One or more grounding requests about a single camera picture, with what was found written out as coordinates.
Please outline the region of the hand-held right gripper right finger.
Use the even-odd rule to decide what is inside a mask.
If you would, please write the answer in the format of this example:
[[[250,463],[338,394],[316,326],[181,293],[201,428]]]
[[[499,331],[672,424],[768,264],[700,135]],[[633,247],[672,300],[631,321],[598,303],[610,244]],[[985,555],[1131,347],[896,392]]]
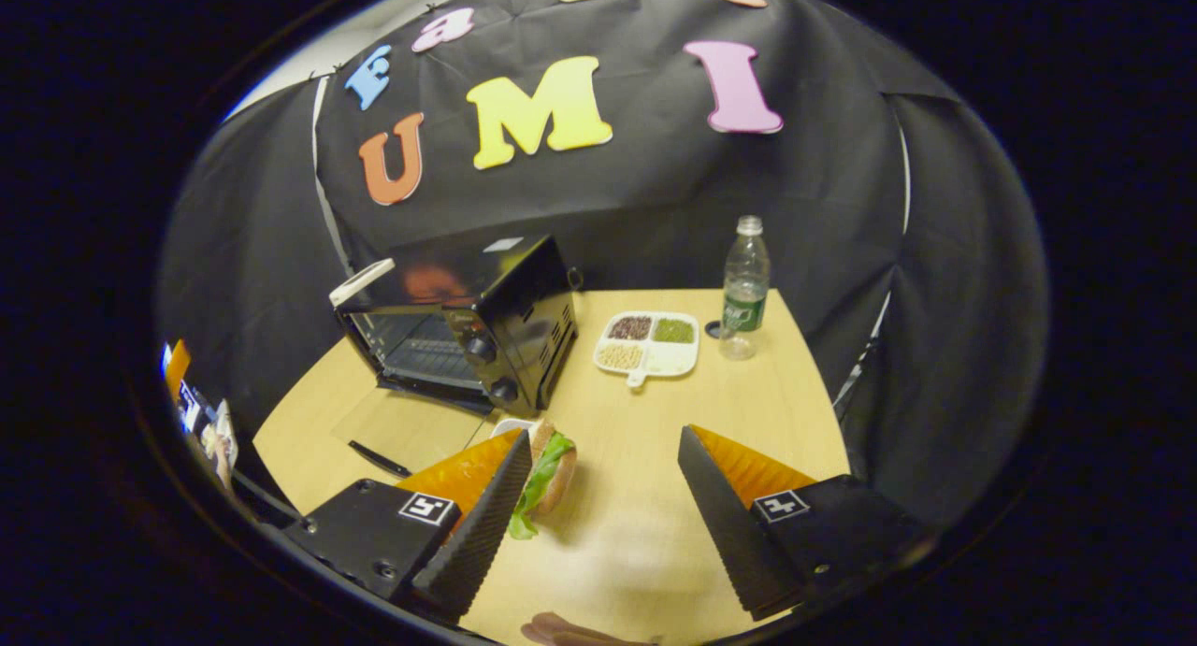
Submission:
[[[757,620],[822,613],[931,551],[938,535],[856,477],[822,481],[689,423],[678,451],[735,595]]]

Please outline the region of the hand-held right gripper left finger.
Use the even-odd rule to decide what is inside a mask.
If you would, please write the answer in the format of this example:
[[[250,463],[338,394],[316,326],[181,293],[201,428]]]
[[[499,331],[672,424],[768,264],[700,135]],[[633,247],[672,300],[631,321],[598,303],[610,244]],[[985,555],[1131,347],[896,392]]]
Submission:
[[[369,595],[458,622],[496,560],[533,457],[525,429],[452,455],[397,487],[360,479],[282,534]]]

